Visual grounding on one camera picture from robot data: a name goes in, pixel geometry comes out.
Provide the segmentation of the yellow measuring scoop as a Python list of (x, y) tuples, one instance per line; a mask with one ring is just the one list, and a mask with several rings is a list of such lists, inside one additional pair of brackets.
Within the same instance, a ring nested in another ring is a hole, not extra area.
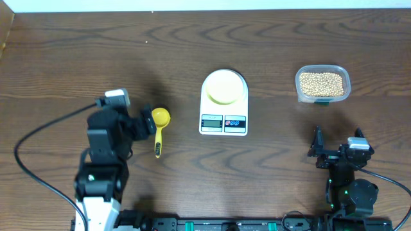
[(162, 153), (162, 129), (167, 127), (171, 121), (171, 115), (165, 108), (155, 108), (152, 111), (152, 117), (156, 126), (155, 133), (155, 157), (159, 158)]

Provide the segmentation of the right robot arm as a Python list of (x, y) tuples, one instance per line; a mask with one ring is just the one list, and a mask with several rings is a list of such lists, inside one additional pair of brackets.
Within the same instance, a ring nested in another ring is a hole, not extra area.
[(354, 174), (367, 165), (373, 154), (359, 128), (335, 151), (324, 147), (322, 130), (319, 126), (315, 128), (308, 156), (317, 158), (317, 168), (329, 171), (326, 203), (331, 205), (331, 212), (317, 218), (311, 226), (313, 230), (367, 229), (365, 220), (373, 214), (379, 189)]

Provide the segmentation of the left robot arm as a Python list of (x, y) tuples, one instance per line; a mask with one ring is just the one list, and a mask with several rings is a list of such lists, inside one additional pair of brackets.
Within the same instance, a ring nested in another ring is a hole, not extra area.
[(89, 148), (80, 157), (74, 179), (79, 211), (72, 230), (114, 230), (120, 214), (129, 171), (132, 144), (156, 131), (149, 105), (138, 117), (130, 117), (126, 106), (105, 106), (87, 118)]

